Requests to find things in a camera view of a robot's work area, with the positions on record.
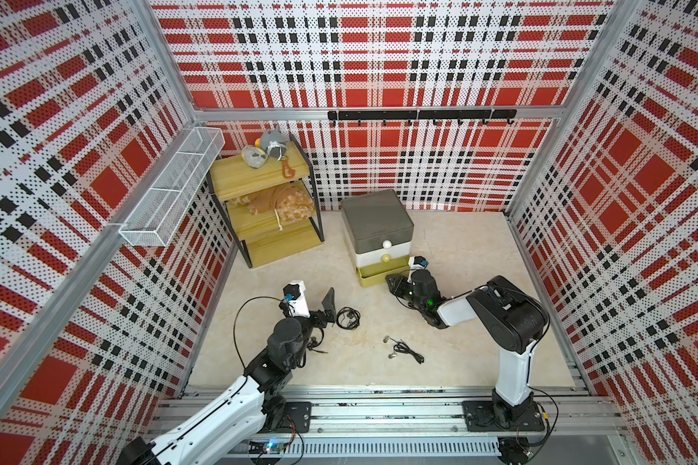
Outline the black braided earphones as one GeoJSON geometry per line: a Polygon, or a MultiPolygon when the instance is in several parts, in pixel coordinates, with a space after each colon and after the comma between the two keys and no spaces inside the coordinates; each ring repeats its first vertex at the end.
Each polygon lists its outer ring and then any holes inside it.
{"type": "Polygon", "coordinates": [[[356,331],[361,325],[361,318],[359,310],[345,306],[337,312],[337,326],[345,331],[356,331]]]}

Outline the white drawer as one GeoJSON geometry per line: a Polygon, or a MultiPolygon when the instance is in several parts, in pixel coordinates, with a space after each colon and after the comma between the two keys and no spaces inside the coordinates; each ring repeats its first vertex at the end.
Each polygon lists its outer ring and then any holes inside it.
{"type": "Polygon", "coordinates": [[[410,248],[410,242],[403,242],[400,244],[391,245],[389,247],[381,246],[380,248],[371,250],[370,252],[362,254],[355,253],[353,263],[355,267],[358,267],[358,269],[367,267],[368,265],[375,265],[376,263],[387,263],[395,259],[408,257],[410,248]]]}

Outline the grey top drawer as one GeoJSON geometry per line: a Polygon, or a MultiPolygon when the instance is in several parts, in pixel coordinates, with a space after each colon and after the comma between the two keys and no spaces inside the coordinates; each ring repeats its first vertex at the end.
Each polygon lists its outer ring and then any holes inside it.
{"type": "Polygon", "coordinates": [[[396,245],[413,238],[414,223],[393,189],[347,197],[340,208],[357,254],[378,249],[385,241],[396,245]]]}

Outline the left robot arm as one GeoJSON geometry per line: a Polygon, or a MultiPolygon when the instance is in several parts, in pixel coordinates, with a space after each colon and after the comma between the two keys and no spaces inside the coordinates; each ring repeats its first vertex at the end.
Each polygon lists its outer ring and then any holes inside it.
{"type": "Polygon", "coordinates": [[[333,288],[315,311],[308,308],[304,282],[289,283],[283,294],[284,318],[242,376],[182,424],[150,442],[138,437],[127,444],[118,464],[214,464],[263,428],[279,426],[286,405],[281,391],[292,372],[306,366],[314,329],[323,331],[337,319],[333,288]]]}

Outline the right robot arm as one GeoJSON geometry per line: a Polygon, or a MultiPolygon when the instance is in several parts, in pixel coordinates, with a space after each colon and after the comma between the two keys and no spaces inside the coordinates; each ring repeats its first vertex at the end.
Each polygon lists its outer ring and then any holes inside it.
{"type": "Polygon", "coordinates": [[[550,329],[540,304],[503,276],[456,298],[444,298],[426,269],[386,277],[390,293],[436,329],[479,320],[499,346],[492,398],[463,403],[470,432],[544,432],[545,415],[530,386],[535,349],[550,329]]]}

